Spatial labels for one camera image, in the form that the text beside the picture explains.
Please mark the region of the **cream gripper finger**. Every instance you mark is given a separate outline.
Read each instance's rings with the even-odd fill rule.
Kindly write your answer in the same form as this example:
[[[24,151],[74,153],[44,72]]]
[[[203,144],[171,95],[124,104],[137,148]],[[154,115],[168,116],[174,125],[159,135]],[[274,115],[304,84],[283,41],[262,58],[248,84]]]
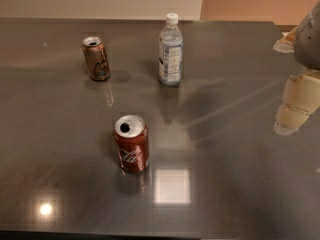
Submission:
[[[273,49],[280,53],[293,53],[298,27],[294,27],[273,45]]]
[[[297,132],[320,107],[320,71],[308,70],[299,76],[291,75],[286,82],[274,131],[282,136]]]

